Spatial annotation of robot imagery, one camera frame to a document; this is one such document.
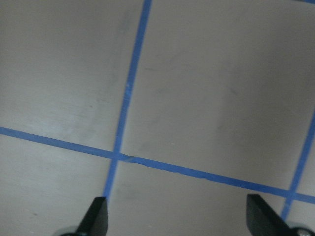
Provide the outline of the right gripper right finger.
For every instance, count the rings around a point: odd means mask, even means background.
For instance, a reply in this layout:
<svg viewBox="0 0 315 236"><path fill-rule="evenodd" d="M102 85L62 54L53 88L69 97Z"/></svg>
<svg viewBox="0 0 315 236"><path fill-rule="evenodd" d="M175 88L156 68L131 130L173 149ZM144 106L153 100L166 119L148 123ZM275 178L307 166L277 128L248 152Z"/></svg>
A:
<svg viewBox="0 0 315 236"><path fill-rule="evenodd" d="M258 194L246 199L246 225L252 236L291 236L290 227Z"/></svg>

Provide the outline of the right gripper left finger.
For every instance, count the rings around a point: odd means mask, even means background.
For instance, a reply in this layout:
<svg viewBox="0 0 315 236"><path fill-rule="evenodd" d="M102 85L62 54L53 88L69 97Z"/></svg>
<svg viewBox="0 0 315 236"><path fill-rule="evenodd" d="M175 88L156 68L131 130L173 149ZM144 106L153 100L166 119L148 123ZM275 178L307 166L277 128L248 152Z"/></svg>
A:
<svg viewBox="0 0 315 236"><path fill-rule="evenodd" d="M78 236L106 236L108 209L106 197L94 198L75 233Z"/></svg>

